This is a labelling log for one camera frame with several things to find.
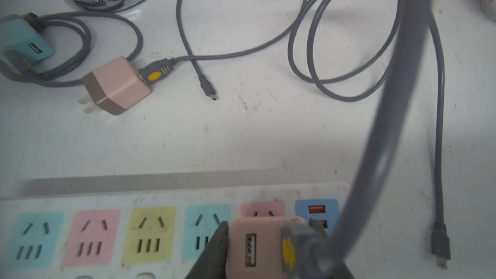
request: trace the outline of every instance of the gray cable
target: gray cable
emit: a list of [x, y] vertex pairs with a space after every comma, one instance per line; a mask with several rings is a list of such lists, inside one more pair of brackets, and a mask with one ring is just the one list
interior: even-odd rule
[[[181, 16], [181, 10], [182, 10], [182, 4], [183, 4], [183, 0], [177, 0], [177, 5], [176, 5], [176, 16], [177, 16], [177, 27], [178, 27], [178, 30], [179, 30], [179, 34], [181, 36], [181, 39], [184, 43], [184, 47], [188, 53], [188, 56], [181, 56], [181, 57], [177, 57], [175, 58], [175, 60], [177, 62], [181, 62], [181, 61], [191, 61], [191, 63], [193, 64], [193, 67], [195, 68], [195, 71], [196, 73], [198, 74], [198, 76], [203, 76], [203, 73], [201, 72], [201, 69], [200, 67], [198, 66], [198, 64], [196, 63], [196, 61], [198, 60], [219, 60], [219, 59], [228, 59], [228, 58], [234, 58], [234, 57], [239, 57], [239, 56], [244, 56], [244, 55], [248, 55], [248, 54], [252, 54], [252, 53], [255, 53], [255, 52], [258, 52], [274, 43], [276, 43], [277, 41], [281, 40], [286, 34], [290, 33], [290, 37], [289, 37], [289, 43], [288, 43], [288, 60], [289, 60], [289, 64], [291, 66], [291, 69], [293, 70], [293, 72], [298, 76], [300, 77], [302, 80], [306, 81], [306, 82], [310, 82], [310, 83], [315, 83], [317, 85], [317, 87], [324, 92], [324, 94], [334, 98], [334, 99], [337, 99], [337, 100], [340, 100], [340, 101], [343, 101], [343, 102], [355, 102], [355, 101], [358, 101], [358, 100], [361, 100], [367, 96], [369, 96], [370, 94], [374, 93], [381, 85], [382, 83], [386, 80], [387, 78], [387, 74], [388, 72], [384, 72], [384, 74], [382, 75], [382, 77], [379, 79], [379, 81], [377, 82], [377, 84], [375, 84], [372, 88], [366, 90], [364, 93], [358, 95], [358, 96], [353, 96], [353, 97], [345, 97], [345, 96], [340, 96], [340, 95], [337, 95], [333, 92], [331, 92], [330, 90], [326, 89], [326, 87], [323, 85], [323, 84], [329, 84], [329, 83], [336, 83], [336, 82], [339, 82], [339, 81], [343, 81], [343, 80], [346, 80], [350, 77], [353, 77], [355, 75], [357, 75], [358, 73], [366, 70], [370, 65], [372, 65], [377, 59], [379, 59], [379, 57], [381, 57], [381, 55], [386, 51], [386, 49], [388, 48], [388, 46], [391, 44], [391, 42], [393, 41], [394, 39], [394, 35], [396, 34], [397, 30], [398, 30], [398, 26], [399, 26], [399, 12], [400, 12], [400, 0], [398, 0], [398, 3], [397, 3], [397, 9], [396, 9], [396, 16], [395, 16], [395, 20], [394, 20], [394, 23], [393, 23], [393, 28], [388, 36], [388, 38], [386, 39], [386, 42], [384, 43], [384, 45], [381, 47], [381, 49], [372, 57], [372, 59], [370, 59], [367, 63], [365, 63], [364, 65], [362, 65], [361, 67], [343, 75], [343, 76], [340, 76], [340, 77], [335, 77], [335, 78], [332, 78], [332, 79], [325, 79], [325, 80], [320, 80], [317, 75], [316, 75], [316, 72], [315, 72], [315, 69], [311, 67], [312, 64], [309, 63], [309, 70], [311, 72], [311, 76], [312, 77], [307, 77], [305, 76], [297, 67], [296, 67], [296, 64], [294, 62], [294, 58], [293, 58], [293, 46], [294, 46], [294, 40], [296, 38], [296, 33], [298, 31], [298, 28], [303, 20], [303, 18], [305, 17], [305, 15], [307, 14], [307, 12], [310, 10], [310, 8], [312, 7], [312, 5], [314, 3], [316, 3], [317, 0], [303, 0], [303, 3], [302, 3], [302, 6], [301, 6], [301, 10], [300, 10], [300, 13], [298, 14], [297, 18], [295, 19], [295, 21], [285, 30], [283, 31], [279, 36], [277, 36], [276, 38], [262, 44], [262, 45], [259, 45], [257, 47], [254, 47], [254, 48], [251, 48], [251, 49], [248, 49], [248, 50], [245, 50], [245, 51], [240, 51], [240, 52], [234, 52], [234, 53], [227, 53], [227, 54], [219, 54], [219, 55], [193, 55], [192, 51], [191, 51], [191, 48], [189, 46], [189, 43], [188, 43], [188, 40], [185, 36], [185, 33], [184, 33], [184, 28], [183, 28], [183, 21], [182, 21], [182, 16]], [[320, 7], [323, 7], [321, 9], [321, 12], [323, 13], [323, 11], [325, 10], [326, 6], [327, 6], [328, 2], [326, 4], [321, 4]], [[314, 16], [314, 19], [313, 19], [313, 24], [315, 24], [315, 27], [316, 25], [319, 23], [319, 20], [320, 20], [320, 17], [321, 17], [321, 14], [320, 16], [316, 15]]]
[[[140, 53], [143, 47], [143, 36], [140, 32], [140, 29], [138, 29], [138, 27], [130, 20], [117, 14], [105, 13], [105, 12], [81, 11], [81, 12], [60, 13], [60, 14], [42, 16], [39, 18], [39, 21], [43, 23], [44, 27], [60, 26], [60, 27], [67, 27], [75, 31], [81, 37], [81, 41], [83, 44], [81, 49], [79, 49], [79, 51], [76, 54], [74, 54], [70, 59], [66, 60], [64, 63], [58, 65], [57, 67], [38, 74], [30, 74], [27, 76], [16, 74], [16, 77], [12, 78], [11, 76], [4, 73], [1, 69], [0, 72], [2, 72], [5, 77], [11, 80], [18, 82], [32, 82], [45, 87], [61, 88], [61, 87], [71, 87], [82, 84], [81, 79], [63, 81], [63, 82], [53, 81], [55, 78], [66, 75], [69, 72], [73, 71], [76, 67], [81, 65], [81, 63], [86, 59], [86, 57], [90, 53], [91, 31], [84, 24], [84, 22], [77, 19], [76, 17], [105, 17], [127, 23], [134, 30], [137, 37], [136, 47], [134, 47], [134, 50], [132, 51], [131, 54], [129, 54], [127, 59], [131, 61]], [[76, 23], [82, 28], [82, 30], [69, 22]], [[4, 69], [9, 68], [8, 65], [3, 65], [3, 67]]]
[[432, 13], [429, 16], [431, 31], [437, 59], [437, 114], [436, 114], [436, 145], [434, 152], [434, 200], [436, 208], [436, 223], [444, 224], [443, 182], [441, 172], [441, 157], [443, 155], [443, 113], [444, 113], [444, 56], [439, 30]]
[[326, 277], [343, 261], [367, 224], [394, 160], [410, 97], [418, 75], [430, 0], [403, 0], [400, 27], [381, 103], [356, 179], [331, 236], [310, 247], [307, 271]]
[[[301, 9], [305, 7], [307, 3], [307, 0], [303, 0], [303, 3], [301, 4]], [[200, 67], [196, 63], [198, 60], [218, 60], [218, 59], [228, 59], [228, 58], [234, 58], [234, 57], [240, 57], [248, 54], [252, 54], [255, 52], [258, 52], [260, 50], [263, 50], [264, 48], [273, 45], [277, 41], [281, 40], [285, 35], [287, 35], [291, 29], [293, 28], [293, 24], [291, 24], [286, 30], [284, 30], [281, 34], [279, 34], [277, 37], [274, 39], [259, 45], [257, 47], [253, 47], [248, 50], [244, 51], [239, 51], [239, 52], [234, 52], [234, 53], [227, 53], [227, 54], [219, 54], [219, 55], [193, 55], [193, 52], [191, 51], [191, 48], [189, 47], [188, 40], [186, 38], [186, 35], [184, 33], [184, 27], [183, 27], [183, 20], [181, 16], [181, 10], [183, 6], [183, 0], [177, 0], [177, 5], [176, 5], [176, 18], [177, 18], [177, 28], [179, 30], [179, 34], [181, 36], [181, 40], [183, 41], [184, 47], [186, 49], [186, 52], [188, 53], [188, 56], [181, 56], [175, 58], [177, 62], [182, 62], [182, 61], [191, 61], [193, 64], [196, 73], [200, 76], [203, 75]]]

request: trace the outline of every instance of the wall socket slot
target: wall socket slot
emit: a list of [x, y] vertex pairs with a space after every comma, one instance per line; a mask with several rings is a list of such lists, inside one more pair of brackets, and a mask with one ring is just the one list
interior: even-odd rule
[[45, 268], [52, 261], [64, 214], [26, 213], [17, 217], [2, 259], [3, 270]]
[[62, 266], [109, 264], [120, 216], [120, 210], [78, 211], [72, 221]]
[[131, 212], [122, 261], [127, 264], [170, 260], [176, 208], [136, 208]]
[[318, 220], [327, 234], [330, 234], [339, 218], [339, 204], [335, 199], [307, 199], [294, 204], [294, 213], [309, 223]]
[[253, 201], [241, 205], [241, 216], [286, 216], [283, 201]]
[[231, 222], [229, 205], [189, 206], [184, 226], [183, 259], [196, 260], [222, 221]]

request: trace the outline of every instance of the white table surface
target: white table surface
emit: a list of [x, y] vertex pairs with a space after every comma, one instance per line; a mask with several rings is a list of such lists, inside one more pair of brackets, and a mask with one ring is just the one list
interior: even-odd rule
[[[387, 37], [396, 0], [334, 0], [319, 25], [320, 77], [338, 76], [369, 59]], [[242, 50], [279, 34], [301, 0], [184, 0], [183, 20], [196, 54]], [[143, 67], [184, 55], [176, 0], [146, 0], [120, 13], [142, 30]], [[367, 277], [495, 277], [496, 24], [478, 0], [434, 0], [443, 39], [446, 96], [443, 135], [445, 220], [453, 261], [437, 269], [430, 255], [431, 161], [437, 73], [428, 40], [398, 156], [363, 234]], [[2, 15], [69, 11], [62, 0], [0, 0]], [[133, 32], [115, 21], [85, 19], [93, 51], [64, 80], [80, 78], [128, 54]], [[306, 70], [309, 20], [295, 47]], [[44, 35], [56, 54], [76, 52], [65, 28]], [[153, 86], [152, 95], [120, 116], [85, 114], [84, 87], [42, 88], [0, 77], [0, 175], [3, 197], [249, 184], [352, 183], [381, 91], [355, 103], [322, 95], [290, 70], [287, 38], [249, 56], [201, 62], [218, 91], [203, 94], [189, 63]], [[375, 83], [387, 52], [362, 75], [331, 85], [355, 95]]]

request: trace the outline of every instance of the usb port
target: usb port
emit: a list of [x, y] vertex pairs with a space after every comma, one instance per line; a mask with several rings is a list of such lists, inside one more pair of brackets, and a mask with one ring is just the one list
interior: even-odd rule
[[257, 265], [257, 234], [246, 234], [245, 267]]
[[326, 213], [326, 207], [324, 205], [322, 206], [309, 206], [308, 207], [308, 212], [311, 214], [325, 214]]
[[32, 48], [32, 49], [33, 49], [33, 51], [34, 51], [34, 52], [36, 52], [36, 54], [41, 54], [41, 53], [43, 53], [43, 51], [41, 51], [41, 49], [40, 49], [37, 45], [35, 45], [33, 42], [32, 42], [32, 43], [29, 43], [29, 44], [28, 44], [28, 46], [29, 46], [30, 48]]

